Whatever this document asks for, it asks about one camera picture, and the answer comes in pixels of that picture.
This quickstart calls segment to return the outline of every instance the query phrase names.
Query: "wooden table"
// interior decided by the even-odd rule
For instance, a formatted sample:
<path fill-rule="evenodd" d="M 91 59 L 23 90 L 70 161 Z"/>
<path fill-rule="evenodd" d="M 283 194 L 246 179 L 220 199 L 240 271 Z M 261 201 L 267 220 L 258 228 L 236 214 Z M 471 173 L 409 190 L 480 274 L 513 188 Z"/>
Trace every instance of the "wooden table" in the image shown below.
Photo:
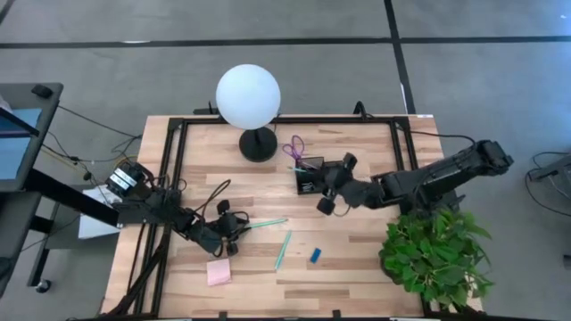
<path fill-rule="evenodd" d="M 168 120 L 167 116 L 152 116 L 145 126 L 138 161 L 155 174 L 161 164 Z M 436 132 L 433 118 L 411 116 L 410 124 L 413 130 Z M 396 170 L 389 127 L 278 125 L 280 146 L 276 155 L 263 163 L 249 162 L 240 154 L 237 142 L 241 134 L 241 129 L 229 125 L 190 126 L 181 171 L 188 183 L 182 206 L 197 207 L 219 183 L 231 178 L 230 187 L 208 207 L 207 220 L 217 217 L 215 206 L 223 199 L 230 200 L 232 210 L 247 211 L 253 223 L 289 220 L 253 229 L 241 238 L 240 252 L 230 259 L 232 283 L 212 287 L 206 284 L 209 255 L 173 233 L 160 317 L 218 317 L 220 311 L 227 311 L 230 317 L 330 317 L 333 309 L 340 309 L 344 317 L 422 316 L 418 295 L 394 285 L 379 268 L 377 253 L 386 238 L 386 224 L 397 219 L 399 208 L 361 207 L 343 218 L 325 216 L 316 210 L 320 194 L 297 195 L 294 174 L 287 168 L 293 161 L 281 152 L 281 145 L 297 134 L 305 141 L 305 155 L 338 161 L 346 152 L 353 153 L 359 160 L 355 176 L 367 179 Z M 404 136 L 399 134 L 407 161 Z M 419 166 L 442 158 L 437 137 L 413 135 L 413 139 Z M 177 141 L 175 136 L 171 167 Z M 338 199 L 337 211 L 344 212 L 342 198 Z M 128 226 L 120 232 L 102 311 L 114 307 L 127 289 L 139 229 Z M 291 241 L 281 268 L 275 271 L 277 255 L 290 229 Z M 322 252 L 312 264 L 309 258 L 316 248 Z M 143 252 L 139 252 L 139 261 Z M 144 311 L 150 309 L 153 280 L 152 276 Z"/>

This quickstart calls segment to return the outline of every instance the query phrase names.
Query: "gray carpet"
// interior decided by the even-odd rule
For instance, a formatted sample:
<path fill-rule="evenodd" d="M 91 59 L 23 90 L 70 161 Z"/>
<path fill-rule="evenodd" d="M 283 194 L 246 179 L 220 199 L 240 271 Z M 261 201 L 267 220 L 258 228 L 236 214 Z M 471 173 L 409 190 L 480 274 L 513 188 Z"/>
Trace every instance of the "gray carpet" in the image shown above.
<path fill-rule="evenodd" d="M 571 34 L 571 5 L 563 0 L 393 2 L 402 37 Z M 389 37 L 386 22 L 383 2 L 373 0 L 16 0 L 0 26 L 0 42 Z M 507 175 L 478 178 L 459 189 L 468 196 L 462 208 L 493 236 L 484 248 L 496 285 L 485 309 L 500 316 L 570 319 L 571 274 L 561 255 L 571 252 L 571 218 L 533 203 L 524 174 L 535 153 L 569 150 L 571 43 L 404 45 L 403 52 L 418 113 L 434 114 L 443 134 L 498 140 L 515 159 Z M 140 134 L 148 115 L 205 107 L 219 77 L 240 63 L 260 64 L 274 74 L 284 113 L 346 113 L 357 100 L 371 113 L 405 111 L 389 44 L 2 50 L 0 82 L 62 82 L 63 106 Z M 64 111 L 56 113 L 51 130 L 67 152 L 94 160 L 108 158 L 126 138 Z M 46 143 L 55 147 L 52 138 Z M 442 143 L 447 155 L 467 145 L 458 139 Z M 103 179 L 112 163 L 88 166 Z M 81 182 L 82 173 L 45 155 L 37 168 L 65 183 Z M 569 201 L 549 185 L 530 187 L 542 202 L 569 210 Z M 27 242 L 39 237 L 30 233 Z M 44 295 L 25 287 L 35 256 L 26 251 L 0 300 L 0 319 L 93 316 L 115 242 L 109 237 L 79 250 L 54 251 L 45 271 L 54 288 Z"/>

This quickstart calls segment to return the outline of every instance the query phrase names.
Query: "black floor line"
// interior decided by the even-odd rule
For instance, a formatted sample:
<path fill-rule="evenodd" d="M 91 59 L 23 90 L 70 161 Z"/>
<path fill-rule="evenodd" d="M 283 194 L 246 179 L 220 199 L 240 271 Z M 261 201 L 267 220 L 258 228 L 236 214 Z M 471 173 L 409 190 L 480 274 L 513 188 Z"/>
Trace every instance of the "black floor line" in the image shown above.
<path fill-rule="evenodd" d="M 402 37 L 401 44 L 522 44 L 566 43 L 571 36 L 521 36 L 521 37 Z"/>
<path fill-rule="evenodd" d="M 393 2 L 385 0 L 386 18 L 389 22 L 391 29 L 391 39 L 393 41 L 394 59 L 396 60 L 396 68 L 399 72 L 399 80 L 401 81 L 401 90 L 404 99 L 404 108 L 408 114 L 416 114 L 417 109 L 414 106 L 414 99 L 412 98 L 412 90 L 410 89 L 409 73 L 407 72 L 407 65 L 404 62 L 404 54 L 402 53 L 401 42 L 399 41 L 399 30 L 396 25 L 396 18 L 394 16 Z"/>
<path fill-rule="evenodd" d="M 4 4 L 4 7 L 2 7 L 2 11 L 0 11 L 0 24 L 2 24 L 2 21 L 4 21 L 4 18 L 6 18 L 6 15 L 10 11 L 10 8 L 12 8 L 12 5 L 14 4 L 14 1 L 16 1 L 16 0 L 8 0 Z"/>
<path fill-rule="evenodd" d="M 425 44 L 523 44 L 570 43 L 571 36 L 524 37 L 315 37 L 267 39 L 205 39 L 152 41 L 91 41 L 0 43 L 0 49 L 92 49 L 92 48 L 159 48 L 239 45 L 425 45 Z"/>
<path fill-rule="evenodd" d="M 390 44 L 389 37 L 315 37 L 266 38 L 220 40 L 156 40 L 156 41 L 104 41 L 67 43 L 0 43 L 0 49 L 90 49 L 90 48 L 149 48 L 149 47 L 201 47 L 234 45 L 374 45 Z"/>

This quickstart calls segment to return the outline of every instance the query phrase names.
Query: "potted plant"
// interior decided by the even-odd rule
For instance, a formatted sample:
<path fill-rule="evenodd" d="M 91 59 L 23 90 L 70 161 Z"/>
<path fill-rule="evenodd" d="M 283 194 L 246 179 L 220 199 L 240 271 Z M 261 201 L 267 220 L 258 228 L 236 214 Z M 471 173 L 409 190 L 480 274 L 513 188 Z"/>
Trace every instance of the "potted plant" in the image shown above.
<path fill-rule="evenodd" d="M 476 236 L 491 238 L 474 223 L 471 213 L 439 209 L 431 218 L 401 215 L 388 225 L 388 238 L 379 252 L 381 268 L 407 292 L 444 306 L 466 306 L 468 295 L 486 295 L 493 285 L 476 270 L 488 257 Z"/>

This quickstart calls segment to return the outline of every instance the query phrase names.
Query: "sticky note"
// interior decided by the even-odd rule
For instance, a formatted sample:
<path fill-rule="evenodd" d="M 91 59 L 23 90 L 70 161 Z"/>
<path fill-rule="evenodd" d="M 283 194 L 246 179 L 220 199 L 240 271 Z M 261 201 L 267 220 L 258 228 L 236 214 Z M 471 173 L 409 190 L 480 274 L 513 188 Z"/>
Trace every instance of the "sticky note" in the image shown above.
<path fill-rule="evenodd" d="M 209 286 L 232 282 L 232 277 L 230 275 L 230 260 L 218 259 L 206 263 L 206 275 L 208 277 Z"/>

